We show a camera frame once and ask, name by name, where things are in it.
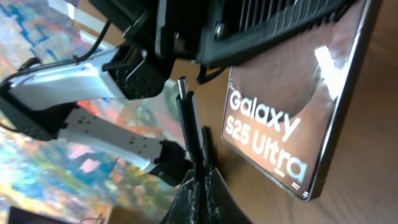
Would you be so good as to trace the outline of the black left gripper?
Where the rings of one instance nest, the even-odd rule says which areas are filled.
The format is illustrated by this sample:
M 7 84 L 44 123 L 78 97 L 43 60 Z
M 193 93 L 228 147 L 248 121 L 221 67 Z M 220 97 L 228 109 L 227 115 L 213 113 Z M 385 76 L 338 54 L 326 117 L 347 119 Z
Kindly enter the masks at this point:
M 200 60 L 213 1 L 91 0 L 124 42 L 103 65 L 129 100 L 159 95 L 177 59 Z

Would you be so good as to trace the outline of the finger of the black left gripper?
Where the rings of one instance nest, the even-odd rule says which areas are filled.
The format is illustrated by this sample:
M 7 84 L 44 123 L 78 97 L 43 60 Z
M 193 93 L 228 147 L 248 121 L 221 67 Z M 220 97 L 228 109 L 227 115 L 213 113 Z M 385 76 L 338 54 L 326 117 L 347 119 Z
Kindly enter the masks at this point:
M 354 0 L 211 1 L 196 60 L 240 65 L 307 29 L 336 22 Z

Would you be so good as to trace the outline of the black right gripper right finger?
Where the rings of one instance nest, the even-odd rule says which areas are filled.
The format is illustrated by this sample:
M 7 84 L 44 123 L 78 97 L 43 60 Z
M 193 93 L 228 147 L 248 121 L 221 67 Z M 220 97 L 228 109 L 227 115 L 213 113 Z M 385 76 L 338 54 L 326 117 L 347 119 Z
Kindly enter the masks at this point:
M 207 223 L 252 224 L 235 202 L 226 182 L 216 167 L 210 167 L 205 177 Z

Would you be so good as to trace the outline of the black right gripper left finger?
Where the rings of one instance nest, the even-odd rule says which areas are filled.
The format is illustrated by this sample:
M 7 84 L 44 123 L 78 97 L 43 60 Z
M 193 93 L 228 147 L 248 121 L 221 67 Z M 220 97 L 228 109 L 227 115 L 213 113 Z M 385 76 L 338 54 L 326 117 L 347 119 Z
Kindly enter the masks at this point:
M 199 224 L 201 212 L 201 182 L 193 169 L 185 174 L 182 184 L 160 224 Z

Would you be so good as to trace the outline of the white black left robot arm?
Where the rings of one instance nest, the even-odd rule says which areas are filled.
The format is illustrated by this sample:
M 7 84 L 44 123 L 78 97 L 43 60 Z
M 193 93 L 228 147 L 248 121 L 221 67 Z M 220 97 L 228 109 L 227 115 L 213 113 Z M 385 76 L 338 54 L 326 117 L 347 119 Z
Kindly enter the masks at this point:
M 39 141 L 68 138 L 99 144 L 171 186 L 189 169 L 202 170 L 205 135 L 193 93 L 182 90 L 177 105 L 185 147 L 137 135 L 80 107 L 82 100 L 140 100 L 159 95 L 176 59 L 200 64 L 204 84 L 276 44 L 322 22 L 338 21 L 347 0 L 177 1 L 94 0 L 111 25 L 123 33 L 117 47 L 43 64 L 32 57 L 1 83 L 1 110 L 14 131 Z

